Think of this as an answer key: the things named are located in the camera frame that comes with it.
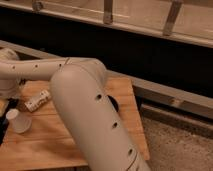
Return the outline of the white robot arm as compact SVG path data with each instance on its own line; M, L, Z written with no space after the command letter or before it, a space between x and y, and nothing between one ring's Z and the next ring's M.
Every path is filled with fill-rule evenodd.
M0 49L0 97L20 79L50 83L53 104L92 171L151 171L104 90L105 65L95 58L21 60Z

